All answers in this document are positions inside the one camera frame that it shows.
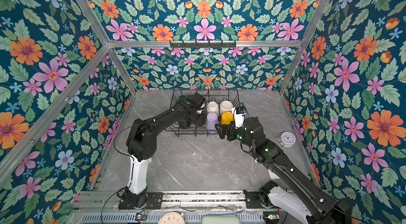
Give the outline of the lilac plastic cup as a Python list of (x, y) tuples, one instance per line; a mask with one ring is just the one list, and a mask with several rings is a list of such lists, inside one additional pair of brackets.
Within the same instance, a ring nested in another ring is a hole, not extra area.
[(216, 113), (208, 113), (206, 116), (206, 130), (209, 134), (216, 134), (216, 124), (218, 124), (218, 116)]

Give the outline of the yellow plastic mug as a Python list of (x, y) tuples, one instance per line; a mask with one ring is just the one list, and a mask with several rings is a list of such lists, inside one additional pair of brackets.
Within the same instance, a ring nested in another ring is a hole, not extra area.
[(232, 112), (224, 112), (221, 118), (222, 125), (230, 125), (234, 121), (234, 115)]

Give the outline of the cream white octagonal mug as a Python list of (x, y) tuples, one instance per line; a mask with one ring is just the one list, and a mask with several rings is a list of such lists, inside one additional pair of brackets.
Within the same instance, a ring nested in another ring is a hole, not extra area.
[(216, 101), (209, 101), (207, 103), (207, 113), (214, 113), (216, 116), (219, 116), (219, 106), (218, 103)]

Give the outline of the white mug red interior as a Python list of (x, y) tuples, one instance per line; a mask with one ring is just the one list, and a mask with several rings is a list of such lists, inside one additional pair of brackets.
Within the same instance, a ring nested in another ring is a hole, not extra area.
[(233, 109), (233, 103), (228, 100), (223, 100), (219, 106), (219, 113), (223, 115), (226, 112), (231, 112)]

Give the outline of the black mug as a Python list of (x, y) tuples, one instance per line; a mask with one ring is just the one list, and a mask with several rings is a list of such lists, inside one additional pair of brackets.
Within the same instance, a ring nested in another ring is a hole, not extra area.
[(186, 130), (191, 126), (191, 122), (189, 119), (184, 118), (178, 121), (179, 128), (182, 130)]

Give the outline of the green mug white interior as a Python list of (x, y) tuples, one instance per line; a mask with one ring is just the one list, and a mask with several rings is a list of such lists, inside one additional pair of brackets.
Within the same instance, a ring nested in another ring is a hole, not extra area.
[(183, 100), (187, 100), (188, 96), (187, 95), (180, 95), (178, 100), (183, 101)]

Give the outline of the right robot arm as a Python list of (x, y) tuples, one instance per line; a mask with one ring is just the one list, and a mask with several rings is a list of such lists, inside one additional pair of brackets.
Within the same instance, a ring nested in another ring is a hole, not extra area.
[(282, 148), (266, 138), (259, 119), (246, 118), (241, 127), (216, 124), (221, 139), (238, 140), (250, 148), (248, 154), (268, 171), (278, 176), (292, 193), (276, 182), (262, 187), (264, 198), (303, 224), (350, 224), (351, 207), (345, 200), (335, 200), (308, 179), (290, 161)]

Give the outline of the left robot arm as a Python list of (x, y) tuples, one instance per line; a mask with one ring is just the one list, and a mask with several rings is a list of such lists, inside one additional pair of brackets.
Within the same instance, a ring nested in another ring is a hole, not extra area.
[(203, 126), (206, 116), (202, 110), (206, 104), (203, 95), (194, 93), (191, 97), (179, 98), (169, 109), (152, 118), (133, 122), (126, 141), (126, 156), (130, 161), (129, 181), (121, 196), (120, 209), (141, 209), (148, 204), (148, 166), (157, 149), (158, 135), (181, 120)]

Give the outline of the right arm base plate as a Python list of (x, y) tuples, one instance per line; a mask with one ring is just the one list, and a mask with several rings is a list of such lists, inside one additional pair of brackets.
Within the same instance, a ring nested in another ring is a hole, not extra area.
[(271, 209), (276, 208), (264, 192), (243, 190), (247, 209)]

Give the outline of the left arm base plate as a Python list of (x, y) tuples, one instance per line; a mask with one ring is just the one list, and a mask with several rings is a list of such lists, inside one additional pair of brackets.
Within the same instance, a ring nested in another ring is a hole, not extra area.
[(125, 192), (120, 196), (119, 210), (157, 210), (163, 202), (162, 192), (142, 192), (139, 195)]

